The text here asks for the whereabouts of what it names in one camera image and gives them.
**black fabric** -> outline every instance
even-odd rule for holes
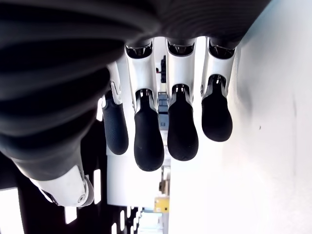
[[[147,0],[161,22],[158,36],[209,36],[233,48],[271,0]]]
[[[158,114],[150,108],[148,96],[141,98],[141,108],[135,114],[135,159],[143,171],[155,171],[164,161],[164,145],[162,142]]]
[[[110,80],[106,64],[159,27],[148,4],[129,7],[1,1],[0,150],[28,177],[55,179],[81,164],[80,141]]]
[[[176,101],[168,110],[168,150],[180,161],[193,159],[198,151],[198,135],[193,120],[193,108],[186,101],[185,94],[176,94]]]
[[[128,130],[122,104],[114,103],[112,91],[105,95],[106,105],[103,107],[106,142],[116,155],[124,154],[129,146]]]
[[[77,210],[77,219],[65,223],[64,207],[45,199],[39,189],[0,153],[0,189],[17,187],[25,234],[97,234],[110,233],[113,223],[119,223],[124,207],[107,204],[107,156],[103,122],[92,124],[81,141],[81,157],[85,175],[94,183],[94,170],[101,169],[101,202]]]

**white wall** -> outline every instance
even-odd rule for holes
[[[189,162],[172,160],[169,234],[312,233],[311,9],[311,0],[273,0],[242,40],[225,143],[201,130],[199,39],[199,150]]]

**black finger pad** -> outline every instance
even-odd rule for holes
[[[222,94],[212,93],[202,103],[201,126],[206,137],[223,142],[230,138],[233,129],[228,102]]]
[[[103,116],[106,143],[109,149],[115,155],[124,154],[129,146],[129,138],[122,104],[115,104],[113,98],[106,99]]]
[[[193,120],[193,109],[185,99],[177,98],[168,110],[168,150],[179,161],[193,159],[198,151],[198,135]]]
[[[164,146],[159,130],[158,114],[149,105],[142,105],[135,115],[135,159],[138,167],[147,172],[155,171],[164,161]]]

